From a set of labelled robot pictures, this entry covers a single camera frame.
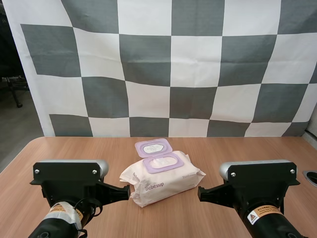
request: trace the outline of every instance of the printed label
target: printed label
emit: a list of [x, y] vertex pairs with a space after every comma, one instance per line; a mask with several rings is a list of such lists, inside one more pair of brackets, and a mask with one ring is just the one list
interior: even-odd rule
[[145, 191], [148, 191], [148, 190], [151, 190], [153, 188], [157, 188], [157, 187], [163, 187], [164, 186], [164, 183], [159, 183], [159, 184], [154, 184], [154, 185], [150, 185], [150, 186], [145, 186]]
[[138, 178], [138, 176], [135, 174], [135, 172], [133, 172], [133, 177], [135, 177], [135, 179], [140, 182], [140, 179]]
[[271, 205], [265, 205], [258, 207], [254, 209], [252, 212], [250, 212], [248, 215], [248, 220], [250, 221], [251, 225], [253, 225], [258, 219], [271, 213], [282, 214], [280, 210], [278, 210], [278, 208]]
[[155, 145], [145, 146], [143, 148], [143, 150], [144, 150], [145, 153], [150, 154], [150, 153], [161, 151], [163, 148], [164, 148], [164, 146], [155, 144]]
[[[49, 214], [50, 213], [65, 213], [67, 215], [69, 215], [69, 210], [73, 210], [72, 206], [66, 202], [61, 202], [60, 203], [57, 203], [55, 204], [49, 211]], [[79, 220], [81, 221], [81, 219], [83, 219], [84, 215], [78, 210], [76, 209], [75, 210], [78, 217], [79, 217]]]

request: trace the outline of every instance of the gray square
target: gray square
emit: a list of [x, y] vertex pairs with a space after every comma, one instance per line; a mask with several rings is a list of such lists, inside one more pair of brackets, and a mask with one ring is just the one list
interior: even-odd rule
[[170, 85], [170, 36], [120, 35], [120, 57], [126, 81]]
[[315, 70], [313, 72], [311, 81], [309, 83], [317, 83], [317, 63], [316, 63]]
[[302, 136], [307, 128], [308, 122], [292, 122], [283, 136]]
[[21, 27], [37, 74], [80, 77], [72, 27], [24, 24]]
[[93, 136], [87, 117], [50, 114], [50, 118], [55, 136]]
[[252, 122], [291, 122], [307, 84], [262, 84]]
[[82, 82], [89, 117], [129, 117], [125, 81], [106, 77], [82, 77]]
[[275, 40], [276, 35], [222, 37], [218, 86], [261, 83]]
[[171, 87], [169, 117], [180, 119], [210, 119], [216, 90], [216, 87]]
[[168, 118], [130, 118], [131, 137], [168, 137]]
[[279, 34], [317, 32], [316, 0], [282, 0]]
[[221, 36], [224, 0], [173, 0], [172, 36]]
[[210, 120], [207, 137], [244, 137], [250, 123]]
[[73, 27], [119, 33], [117, 0], [61, 0]]

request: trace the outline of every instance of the white square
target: white square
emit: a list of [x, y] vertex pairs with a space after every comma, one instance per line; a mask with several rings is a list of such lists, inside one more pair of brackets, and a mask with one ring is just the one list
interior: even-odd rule
[[209, 120], [169, 119], [169, 137], [206, 137]]
[[281, 0], [226, 0], [223, 36], [276, 35]]
[[317, 84], [309, 84], [293, 122], [307, 122], [317, 103]]
[[130, 117], [169, 118], [169, 87], [125, 83]]
[[129, 118], [89, 118], [94, 137], [130, 137]]
[[38, 75], [34, 79], [47, 114], [88, 116], [80, 77]]
[[211, 119], [252, 122], [260, 87], [260, 84], [218, 87]]
[[19, 24], [72, 26], [60, 0], [3, 0], [7, 14]]
[[172, 87], [216, 87], [221, 62], [221, 36], [172, 36]]
[[172, 0], [118, 0], [119, 33], [170, 36]]
[[277, 35], [262, 83], [309, 83], [317, 61], [317, 33]]
[[257, 137], [257, 136], [280, 137], [285, 133], [285, 131], [288, 129], [290, 125], [291, 125], [291, 122], [251, 123], [246, 131], [245, 137]]
[[81, 76], [124, 80], [119, 34], [94, 33], [74, 28]]

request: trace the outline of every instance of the black metal bracket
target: black metal bracket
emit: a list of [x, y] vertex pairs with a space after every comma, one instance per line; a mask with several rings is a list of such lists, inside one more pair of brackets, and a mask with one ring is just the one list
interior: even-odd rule
[[288, 187], [300, 184], [296, 180], [296, 170], [292, 162], [232, 165], [228, 175], [235, 176], [228, 176], [228, 181], [214, 188], [198, 187], [198, 197], [201, 202], [235, 208], [239, 215], [258, 204], [272, 204], [284, 213]]
[[43, 197], [51, 207], [61, 201], [74, 205], [83, 198], [107, 205], [130, 196], [129, 185], [120, 188], [103, 183], [97, 163], [36, 163], [33, 170], [39, 173], [34, 173], [31, 184], [42, 187]]

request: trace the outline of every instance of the gray floor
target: gray floor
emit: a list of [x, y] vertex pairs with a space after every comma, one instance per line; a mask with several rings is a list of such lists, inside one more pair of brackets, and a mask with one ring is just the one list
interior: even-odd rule
[[10, 92], [0, 95], [0, 172], [31, 140], [43, 136], [30, 92], [17, 92], [17, 108]]

